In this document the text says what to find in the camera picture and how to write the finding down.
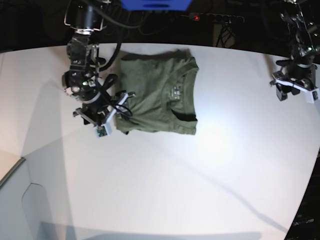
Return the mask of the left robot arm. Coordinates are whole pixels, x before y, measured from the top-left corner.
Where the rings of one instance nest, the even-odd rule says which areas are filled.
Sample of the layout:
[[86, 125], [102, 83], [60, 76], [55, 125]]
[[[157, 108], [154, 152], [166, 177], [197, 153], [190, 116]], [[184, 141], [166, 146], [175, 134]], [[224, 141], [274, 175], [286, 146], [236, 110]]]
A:
[[287, 23], [290, 40], [290, 57], [276, 61], [280, 70], [272, 74], [270, 82], [276, 87], [280, 101], [288, 94], [296, 96], [303, 93], [308, 103], [314, 104], [320, 99], [320, 89], [316, 86], [314, 59], [320, 54], [320, 25], [313, 17], [308, 0], [283, 0], [281, 19]]

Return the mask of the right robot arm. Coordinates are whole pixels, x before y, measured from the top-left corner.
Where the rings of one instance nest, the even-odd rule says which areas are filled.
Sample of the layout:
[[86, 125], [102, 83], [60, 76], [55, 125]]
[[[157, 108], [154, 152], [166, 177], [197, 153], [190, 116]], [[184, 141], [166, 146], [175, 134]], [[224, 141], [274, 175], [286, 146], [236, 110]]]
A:
[[116, 60], [122, 45], [122, 32], [116, 28], [118, 42], [109, 60], [99, 56], [100, 45], [91, 40], [95, 32], [102, 31], [106, 25], [103, 16], [110, 0], [71, 0], [67, 6], [64, 24], [74, 30], [66, 47], [70, 61], [69, 70], [62, 75], [64, 92], [81, 102], [81, 107], [74, 110], [74, 117], [80, 116], [84, 125], [101, 127], [113, 114], [130, 117], [131, 111], [121, 100], [125, 92], [114, 96], [108, 89], [116, 84], [118, 76], [110, 73], [101, 78], [100, 72], [109, 69]]

